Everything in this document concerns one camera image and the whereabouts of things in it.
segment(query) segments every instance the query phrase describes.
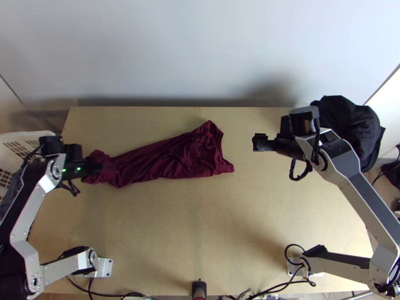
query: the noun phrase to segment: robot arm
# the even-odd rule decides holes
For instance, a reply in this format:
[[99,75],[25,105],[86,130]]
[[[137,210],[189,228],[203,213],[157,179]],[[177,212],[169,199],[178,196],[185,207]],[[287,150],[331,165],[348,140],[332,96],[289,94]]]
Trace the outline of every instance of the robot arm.
[[[303,275],[330,273],[367,284],[373,293],[383,297],[396,297],[400,293],[400,223],[361,173],[360,160],[352,146],[333,130],[316,128],[318,117],[315,106],[293,109],[282,117],[281,132],[274,140],[256,133],[253,149],[276,151],[306,161],[304,176],[311,166],[326,181],[337,185],[377,240],[378,247],[372,258],[367,258],[331,253],[323,245],[317,245],[298,258],[304,265]],[[315,149],[317,159],[313,159]]]
[[[63,181],[92,174],[102,167],[82,159],[80,145],[64,145],[59,136],[46,136],[39,141],[42,159],[22,165],[1,202],[0,300],[34,299],[47,285],[70,274],[111,275],[112,259],[99,258],[93,248],[76,247],[56,260],[40,264],[37,250],[29,244],[30,228],[45,195],[65,187]],[[73,195],[79,192],[70,191]]]

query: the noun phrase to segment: white wall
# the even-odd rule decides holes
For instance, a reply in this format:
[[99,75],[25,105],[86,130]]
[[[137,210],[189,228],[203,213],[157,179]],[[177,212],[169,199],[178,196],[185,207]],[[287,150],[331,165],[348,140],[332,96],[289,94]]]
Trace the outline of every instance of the white wall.
[[0,74],[27,104],[231,98],[277,82],[293,101],[363,104],[400,62],[399,0],[0,4]]
[[366,105],[376,112],[380,124],[386,128],[380,144],[379,157],[390,161],[396,159],[399,151],[395,146],[400,144],[400,68]]
[[0,134],[43,129],[0,77]]

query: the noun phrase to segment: white laundry basket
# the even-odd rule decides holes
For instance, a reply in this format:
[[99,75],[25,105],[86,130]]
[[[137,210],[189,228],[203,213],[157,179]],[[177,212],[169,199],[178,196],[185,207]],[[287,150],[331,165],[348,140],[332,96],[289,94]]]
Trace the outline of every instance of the white laundry basket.
[[0,134],[0,202],[24,157],[39,146],[39,138],[54,135],[48,130]]

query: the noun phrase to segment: wooden table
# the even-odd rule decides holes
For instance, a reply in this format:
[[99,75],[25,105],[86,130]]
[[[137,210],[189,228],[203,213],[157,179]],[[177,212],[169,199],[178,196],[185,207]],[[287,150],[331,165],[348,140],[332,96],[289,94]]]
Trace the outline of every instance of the wooden table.
[[[85,245],[114,259],[110,278],[92,290],[148,295],[190,295],[201,278],[209,295],[238,295],[286,282],[284,248],[317,244],[332,252],[371,256],[366,228],[339,189],[316,172],[294,182],[290,158],[253,152],[254,133],[274,138],[288,108],[73,107],[65,143],[83,154],[100,149],[111,156],[191,131],[212,120],[224,132],[224,157],[234,173],[196,179],[136,183],[116,189],[75,180],[81,190],[49,193],[33,225],[30,242],[41,263]],[[297,172],[302,172],[303,163]],[[366,290],[325,274],[316,287],[294,284],[285,293]],[[78,281],[87,287],[88,280]],[[46,288],[81,293],[65,279]]]

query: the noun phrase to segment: red fabric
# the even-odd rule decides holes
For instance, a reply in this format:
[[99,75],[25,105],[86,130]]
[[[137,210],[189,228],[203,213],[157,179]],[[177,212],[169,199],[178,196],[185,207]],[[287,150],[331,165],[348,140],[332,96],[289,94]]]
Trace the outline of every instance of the red fabric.
[[233,172],[234,165],[222,155],[224,133],[211,121],[192,132],[110,157],[100,150],[88,159],[105,162],[105,169],[82,178],[87,184],[110,183],[121,188],[157,178],[182,179],[208,177]]

